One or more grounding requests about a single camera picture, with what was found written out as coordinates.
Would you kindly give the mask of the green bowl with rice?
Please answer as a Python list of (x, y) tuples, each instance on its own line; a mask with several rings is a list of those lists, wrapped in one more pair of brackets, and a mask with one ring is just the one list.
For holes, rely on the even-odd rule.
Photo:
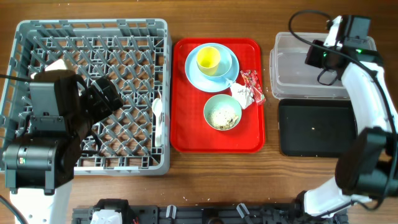
[(225, 94), (214, 95), (203, 108), (206, 123), (215, 130), (228, 131), (235, 128), (242, 118), (242, 109), (237, 100)]

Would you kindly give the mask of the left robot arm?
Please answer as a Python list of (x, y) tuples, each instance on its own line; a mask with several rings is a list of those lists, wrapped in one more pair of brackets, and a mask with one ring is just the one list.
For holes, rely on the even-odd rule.
[(79, 90), (84, 79), (64, 59), (25, 82), (32, 113), (3, 152), (10, 199), (1, 203), (16, 223), (64, 223), (74, 166), (83, 154), (81, 142), (93, 136), (93, 125), (120, 109), (123, 100), (105, 77)]

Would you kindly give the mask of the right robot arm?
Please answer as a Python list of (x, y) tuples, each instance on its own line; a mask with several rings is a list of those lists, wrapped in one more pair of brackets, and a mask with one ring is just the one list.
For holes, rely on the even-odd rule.
[(335, 175), (316, 189), (303, 193), (302, 209), (313, 219), (331, 218), (353, 205), (366, 210), (376, 200), (397, 196), (397, 111), (384, 79), (379, 52), (368, 50), (370, 18), (342, 15), (327, 19), (325, 41), (309, 44), (305, 63), (336, 72), (349, 94), (358, 136), (340, 156)]

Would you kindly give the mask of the white plastic spoon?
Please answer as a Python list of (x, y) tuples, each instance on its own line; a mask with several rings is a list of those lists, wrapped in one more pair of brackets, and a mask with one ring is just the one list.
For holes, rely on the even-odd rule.
[(161, 135), (162, 135), (162, 125), (161, 125), (161, 115), (162, 115), (162, 100), (156, 98), (152, 102), (152, 112), (155, 115), (155, 137), (154, 146), (161, 146)]

